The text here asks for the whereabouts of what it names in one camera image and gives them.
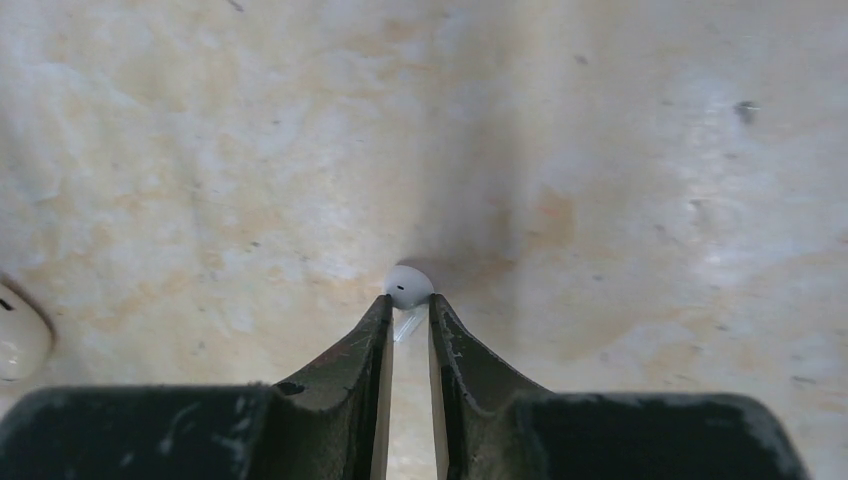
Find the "beige charging case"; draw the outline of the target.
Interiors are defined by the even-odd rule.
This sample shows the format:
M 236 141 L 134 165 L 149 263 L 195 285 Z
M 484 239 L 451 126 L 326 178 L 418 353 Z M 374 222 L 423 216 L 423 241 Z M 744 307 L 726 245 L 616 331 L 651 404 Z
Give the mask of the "beige charging case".
M 1 379 L 32 376 L 46 362 L 53 335 L 44 318 L 16 292 L 1 285 Z

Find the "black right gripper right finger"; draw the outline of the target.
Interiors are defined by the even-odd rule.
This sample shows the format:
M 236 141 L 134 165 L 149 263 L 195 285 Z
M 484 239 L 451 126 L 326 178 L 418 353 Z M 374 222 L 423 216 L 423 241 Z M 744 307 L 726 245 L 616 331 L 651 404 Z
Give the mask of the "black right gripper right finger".
M 806 479 L 782 423 L 729 393 L 557 393 L 429 299 L 441 479 Z

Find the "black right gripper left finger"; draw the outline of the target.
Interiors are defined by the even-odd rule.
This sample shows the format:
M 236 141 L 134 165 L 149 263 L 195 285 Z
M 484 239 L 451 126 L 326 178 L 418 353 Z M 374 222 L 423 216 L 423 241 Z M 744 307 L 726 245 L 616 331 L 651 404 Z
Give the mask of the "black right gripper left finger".
M 5 479 L 382 479 L 392 302 L 285 379 L 34 391 L 1 423 Z

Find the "white earbud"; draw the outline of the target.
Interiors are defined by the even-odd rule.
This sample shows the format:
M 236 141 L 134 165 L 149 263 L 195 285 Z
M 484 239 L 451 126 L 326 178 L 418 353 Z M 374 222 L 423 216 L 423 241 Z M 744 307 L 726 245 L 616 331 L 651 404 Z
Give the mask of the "white earbud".
M 383 287 L 393 308 L 400 312 L 393 327 L 394 341 L 404 342 L 427 315 L 429 299 L 435 293 L 433 283 L 421 270 L 398 264 L 387 273 Z

